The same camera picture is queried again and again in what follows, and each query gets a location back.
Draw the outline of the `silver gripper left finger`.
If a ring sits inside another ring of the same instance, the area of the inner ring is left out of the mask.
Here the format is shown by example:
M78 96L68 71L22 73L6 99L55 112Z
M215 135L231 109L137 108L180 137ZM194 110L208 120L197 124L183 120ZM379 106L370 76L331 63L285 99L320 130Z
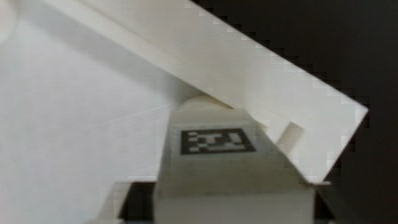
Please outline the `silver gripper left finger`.
M87 224L155 224L153 190L153 181L116 183L100 214Z

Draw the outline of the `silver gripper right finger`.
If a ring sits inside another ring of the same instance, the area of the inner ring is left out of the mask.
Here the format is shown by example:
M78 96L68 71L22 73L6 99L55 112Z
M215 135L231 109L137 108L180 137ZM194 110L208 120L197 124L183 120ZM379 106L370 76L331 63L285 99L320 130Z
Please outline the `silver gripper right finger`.
M343 224L343 207L331 182L315 184L315 224Z

